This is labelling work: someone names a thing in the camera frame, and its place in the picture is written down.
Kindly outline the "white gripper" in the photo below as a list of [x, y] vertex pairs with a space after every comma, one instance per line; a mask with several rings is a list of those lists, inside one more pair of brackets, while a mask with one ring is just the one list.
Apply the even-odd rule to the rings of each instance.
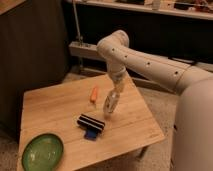
[[126, 72], [116, 72], [116, 73], [111, 73], [110, 78], [113, 82], [114, 88], [111, 91], [111, 94], [113, 96], [119, 96], [123, 90], [124, 90], [124, 78], [125, 78]]

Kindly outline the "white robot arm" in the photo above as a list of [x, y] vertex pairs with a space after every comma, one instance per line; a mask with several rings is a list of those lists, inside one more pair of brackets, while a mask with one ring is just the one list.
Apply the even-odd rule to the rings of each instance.
[[97, 51], [109, 77], [122, 86], [131, 69], [179, 95], [173, 126], [170, 171], [213, 171], [213, 73], [131, 49], [126, 32], [102, 38]]

